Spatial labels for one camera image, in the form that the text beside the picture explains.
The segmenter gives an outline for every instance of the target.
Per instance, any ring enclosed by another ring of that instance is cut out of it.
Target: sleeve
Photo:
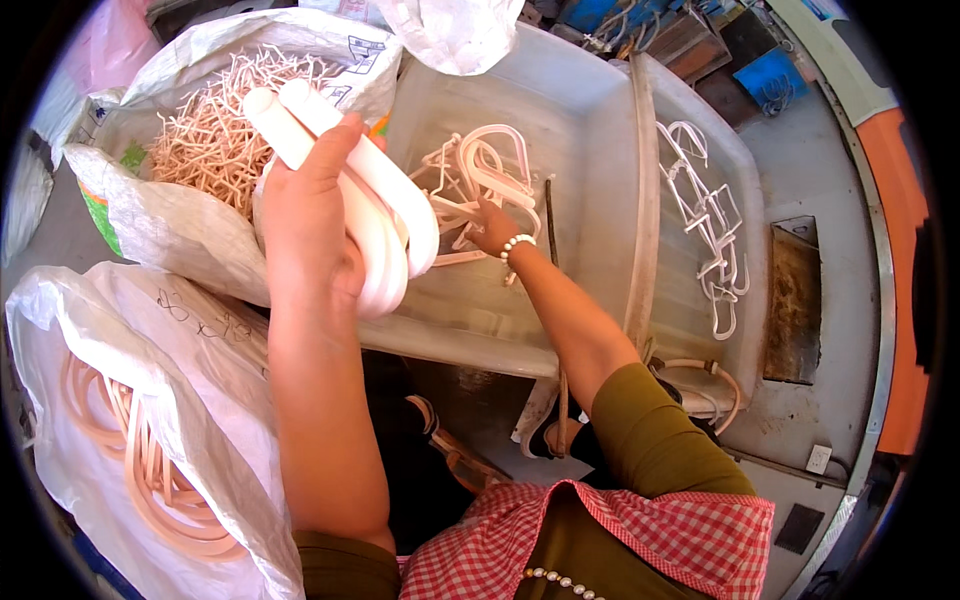
[[[647,498],[671,492],[756,495],[733,459],[687,417],[640,363],[597,392],[590,417],[612,475]]]
[[[307,600],[396,600],[400,570],[383,548],[316,532],[294,532]]]

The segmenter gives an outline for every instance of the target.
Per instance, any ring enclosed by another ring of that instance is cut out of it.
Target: pink plastic scrap
[[[519,179],[506,171],[500,154],[483,139],[493,134],[508,135],[514,142]],[[423,188],[423,194],[437,214],[440,233],[462,228],[460,235],[451,245],[457,252],[438,255],[433,266],[441,267],[487,257],[479,250],[459,252],[469,244],[467,234],[473,228],[480,227],[477,203],[480,197],[498,206],[502,206],[504,202],[515,206],[529,219],[532,225],[530,234],[535,238],[540,235],[540,217],[536,211],[537,202],[533,198],[527,145],[523,136],[514,128],[508,125],[487,125],[464,136],[454,133],[439,149],[424,156],[421,165],[410,174],[411,180],[416,181],[434,169],[439,171],[437,186],[430,191]],[[513,283],[515,277],[511,275],[505,278],[505,285]]]

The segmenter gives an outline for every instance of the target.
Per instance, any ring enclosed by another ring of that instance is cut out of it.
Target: green printed logo
[[[120,158],[120,164],[136,173],[140,169],[140,163],[147,157],[147,150],[141,146],[135,139],[130,140],[130,145],[124,151]]]

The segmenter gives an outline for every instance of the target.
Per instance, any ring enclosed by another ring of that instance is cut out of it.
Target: hand
[[[278,158],[267,176],[263,237],[271,295],[324,294],[355,305],[366,274],[344,229],[337,177],[364,129],[360,115],[348,114],[320,136],[298,171]]]
[[[472,229],[467,234],[467,239],[483,252],[499,258],[503,245],[520,234],[520,227],[502,208],[489,200],[481,197],[477,199],[477,203],[480,204],[480,225],[483,230]]]

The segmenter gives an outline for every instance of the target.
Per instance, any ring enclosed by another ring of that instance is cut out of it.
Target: pearl necklace
[[[528,568],[523,571],[523,579],[530,579],[531,577],[545,577],[547,581],[555,581],[560,584],[561,588],[570,588],[573,586],[571,591],[578,596],[583,596],[584,600],[607,600],[603,596],[598,596],[592,589],[587,589],[587,586],[583,584],[574,585],[573,580],[569,577],[562,577],[557,571],[547,571],[541,566]]]

